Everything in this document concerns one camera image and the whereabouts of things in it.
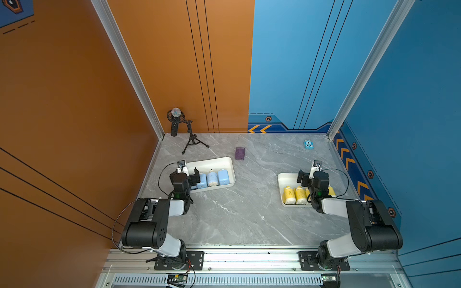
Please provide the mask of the blue sharpener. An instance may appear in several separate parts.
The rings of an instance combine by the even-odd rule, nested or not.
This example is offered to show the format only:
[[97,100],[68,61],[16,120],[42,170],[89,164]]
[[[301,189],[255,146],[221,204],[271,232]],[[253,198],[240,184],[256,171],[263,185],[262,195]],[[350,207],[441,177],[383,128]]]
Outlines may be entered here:
[[197,189],[203,189],[203,188],[208,187],[206,174],[204,174],[204,173],[199,174],[199,182],[197,183],[196,186],[197,186]]
[[218,175],[214,170],[210,170],[206,175],[206,181],[208,187],[215,187],[219,185]]
[[225,186],[225,185],[230,184],[229,173],[226,169],[222,169],[218,171],[217,176],[218,176],[218,182],[220,186]]

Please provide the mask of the white storage tray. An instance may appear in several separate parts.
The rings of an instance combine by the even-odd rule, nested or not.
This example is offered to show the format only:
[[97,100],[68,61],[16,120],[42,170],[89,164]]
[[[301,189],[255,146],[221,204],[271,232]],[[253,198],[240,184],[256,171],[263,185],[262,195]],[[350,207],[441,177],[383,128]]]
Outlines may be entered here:
[[286,186],[292,187],[294,190],[300,186],[297,183],[297,176],[298,174],[279,174],[278,175],[278,182],[280,188],[280,196],[282,200],[282,205],[287,207],[308,207],[310,206],[314,210],[319,213],[324,214],[331,214],[333,215],[333,211],[339,210],[339,207],[344,205],[343,203],[345,200],[333,198],[331,197],[328,192],[329,187],[329,175],[323,171],[315,172],[313,178],[311,179],[311,184],[309,187],[303,187],[305,190],[306,188],[310,188],[312,193],[312,202],[307,203],[306,205],[285,205],[283,203],[283,191]]
[[192,187],[192,193],[198,192],[207,192],[211,190],[217,190],[221,188],[229,188],[235,185],[236,178],[234,173],[234,166],[232,163],[232,159],[230,157],[222,157],[222,158],[214,158],[210,160],[202,160],[197,162],[188,162],[187,163],[188,172],[192,171],[194,168],[197,168],[200,173],[208,174],[209,171],[212,169],[216,173],[222,169],[226,169],[229,173],[230,184],[225,186],[215,186],[215,187],[207,187],[203,189],[197,189],[197,187]]

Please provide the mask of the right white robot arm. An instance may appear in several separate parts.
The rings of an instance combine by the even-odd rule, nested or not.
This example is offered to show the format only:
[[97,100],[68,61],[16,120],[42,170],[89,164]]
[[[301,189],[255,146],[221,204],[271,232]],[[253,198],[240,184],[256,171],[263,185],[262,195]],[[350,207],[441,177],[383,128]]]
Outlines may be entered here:
[[319,170],[312,176],[300,170],[297,182],[308,188],[316,212],[343,217],[349,223],[348,234],[320,243],[314,260],[320,269],[338,270],[350,256],[403,247],[403,236],[382,201],[334,198],[329,194],[329,174]]

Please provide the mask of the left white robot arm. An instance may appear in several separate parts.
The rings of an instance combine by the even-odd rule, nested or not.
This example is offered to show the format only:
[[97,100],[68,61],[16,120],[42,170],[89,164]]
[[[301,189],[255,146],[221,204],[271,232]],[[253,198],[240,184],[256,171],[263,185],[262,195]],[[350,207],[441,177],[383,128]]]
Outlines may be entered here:
[[140,198],[133,202],[132,211],[121,234],[125,247],[154,251],[154,261],[169,270],[182,270],[188,265],[186,245],[168,234],[171,217],[187,214],[193,200],[192,187],[200,182],[200,172],[170,174],[173,191],[165,199]]

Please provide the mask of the small teal robot toy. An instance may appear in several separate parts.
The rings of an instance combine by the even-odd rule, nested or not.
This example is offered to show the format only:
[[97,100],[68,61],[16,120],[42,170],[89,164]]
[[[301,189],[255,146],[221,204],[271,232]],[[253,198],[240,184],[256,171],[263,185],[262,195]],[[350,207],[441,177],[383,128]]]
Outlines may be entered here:
[[304,147],[306,150],[313,150],[313,143],[310,140],[305,140],[304,141]]

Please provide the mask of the black mini tripod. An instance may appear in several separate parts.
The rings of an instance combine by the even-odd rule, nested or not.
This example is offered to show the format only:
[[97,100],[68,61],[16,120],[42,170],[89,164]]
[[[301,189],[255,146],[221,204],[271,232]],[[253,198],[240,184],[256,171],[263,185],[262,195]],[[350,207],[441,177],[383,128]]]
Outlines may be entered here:
[[197,135],[193,133],[192,130],[192,121],[184,120],[183,123],[187,126],[187,133],[189,134],[188,142],[182,151],[182,155],[186,153],[186,150],[189,146],[203,144],[205,147],[209,148],[210,146],[205,144],[203,141],[199,140]]

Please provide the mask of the purple cube toy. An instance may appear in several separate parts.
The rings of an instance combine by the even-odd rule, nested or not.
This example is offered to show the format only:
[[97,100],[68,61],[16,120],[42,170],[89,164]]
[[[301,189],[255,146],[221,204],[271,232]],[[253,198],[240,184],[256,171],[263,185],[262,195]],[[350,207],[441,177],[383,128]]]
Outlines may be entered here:
[[235,159],[239,161],[245,160],[246,149],[244,147],[236,147],[235,149]]

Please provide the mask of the black microphone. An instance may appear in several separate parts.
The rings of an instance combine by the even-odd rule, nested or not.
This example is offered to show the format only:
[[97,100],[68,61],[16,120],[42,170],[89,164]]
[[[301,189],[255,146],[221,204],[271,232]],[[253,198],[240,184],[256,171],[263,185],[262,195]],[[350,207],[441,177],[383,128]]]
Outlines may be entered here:
[[170,135],[176,137],[179,125],[184,121],[184,114],[179,108],[173,108],[167,113],[167,119],[171,123]]

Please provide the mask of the left green circuit board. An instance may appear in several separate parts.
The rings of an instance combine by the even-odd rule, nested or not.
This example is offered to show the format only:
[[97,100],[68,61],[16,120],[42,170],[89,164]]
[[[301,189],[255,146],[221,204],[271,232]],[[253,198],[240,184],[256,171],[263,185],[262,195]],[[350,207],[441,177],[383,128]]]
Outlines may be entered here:
[[185,288],[188,282],[188,274],[168,274],[167,288]]

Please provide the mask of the green circuit board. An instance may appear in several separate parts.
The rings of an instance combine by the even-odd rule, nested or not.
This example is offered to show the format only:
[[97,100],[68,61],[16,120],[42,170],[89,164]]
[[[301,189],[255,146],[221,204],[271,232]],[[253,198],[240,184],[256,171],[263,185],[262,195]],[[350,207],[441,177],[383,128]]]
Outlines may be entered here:
[[337,275],[321,275],[322,284],[321,288],[340,288],[341,280]]
[[167,288],[185,288],[188,282],[188,274],[168,274]]

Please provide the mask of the right green circuit board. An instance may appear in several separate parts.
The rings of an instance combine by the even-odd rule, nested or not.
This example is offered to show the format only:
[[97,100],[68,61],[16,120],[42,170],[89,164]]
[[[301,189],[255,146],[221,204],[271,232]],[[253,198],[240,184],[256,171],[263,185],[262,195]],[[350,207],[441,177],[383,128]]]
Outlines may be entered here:
[[322,284],[321,288],[340,288],[341,280],[337,275],[321,275]]

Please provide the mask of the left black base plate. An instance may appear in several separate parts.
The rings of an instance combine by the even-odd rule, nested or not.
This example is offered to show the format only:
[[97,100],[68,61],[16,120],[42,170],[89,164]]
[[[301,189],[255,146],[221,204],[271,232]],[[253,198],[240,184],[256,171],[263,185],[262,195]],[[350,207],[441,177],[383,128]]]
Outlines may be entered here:
[[156,271],[201,271],[203,269],[204,256],[204,251],[200,250],[186,250],[185,253],[180,253],[176,258],[159,256],[155,260],[154,269]]

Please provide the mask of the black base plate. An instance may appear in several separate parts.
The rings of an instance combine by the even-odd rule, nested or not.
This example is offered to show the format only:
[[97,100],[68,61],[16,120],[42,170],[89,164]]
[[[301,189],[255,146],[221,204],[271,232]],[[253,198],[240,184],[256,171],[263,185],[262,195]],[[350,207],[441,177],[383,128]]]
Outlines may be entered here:
[[347,258],[331,258],[321,256],[315,251],[298,252],[298,260],[302,271],[350,271]]
[[159,256],[155,260],[154,269],[156,271],[201,271],[203,269],[204,256],[204,251],[200,250],[186,250],[185,253],[180,253],[176,258]]

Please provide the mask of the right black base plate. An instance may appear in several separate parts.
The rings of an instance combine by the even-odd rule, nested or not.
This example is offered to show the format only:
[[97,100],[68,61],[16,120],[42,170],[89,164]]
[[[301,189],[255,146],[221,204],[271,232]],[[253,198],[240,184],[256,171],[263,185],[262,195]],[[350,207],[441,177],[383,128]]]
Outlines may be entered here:
[[350,271],[347,258],[331,258],[321,256],[315,251],[298,252],[298,260],[302,271]]

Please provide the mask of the aluminium rail frame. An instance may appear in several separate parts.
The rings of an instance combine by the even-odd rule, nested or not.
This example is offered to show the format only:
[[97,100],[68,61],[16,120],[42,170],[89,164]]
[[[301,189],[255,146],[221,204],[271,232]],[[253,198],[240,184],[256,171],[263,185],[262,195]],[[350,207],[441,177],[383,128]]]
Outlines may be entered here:
[[156,271],[154,253],[111,250],[98,288],[166,288],[168,274],[188,274],[186,288],[320,288],[321,275],[337,275],[341,288],[410,288],[395,252],[348,258],[350,271],[302,271],[298,252],[306,246],[189,246],[204,251],[201,271]]

